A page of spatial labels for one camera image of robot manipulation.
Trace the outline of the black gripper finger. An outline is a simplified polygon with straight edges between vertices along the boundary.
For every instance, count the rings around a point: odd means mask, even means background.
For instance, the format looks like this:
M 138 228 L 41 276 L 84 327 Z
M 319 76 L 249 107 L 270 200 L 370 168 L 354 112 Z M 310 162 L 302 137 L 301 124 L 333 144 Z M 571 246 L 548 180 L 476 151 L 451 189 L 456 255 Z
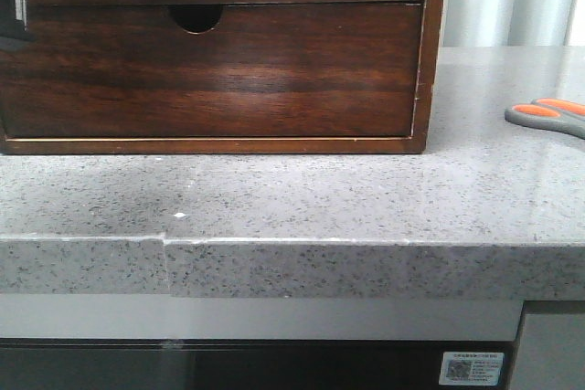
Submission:
M 32 40 L 27 30 L 27 0 L 1 0 L 1 50 L 16 51 Z

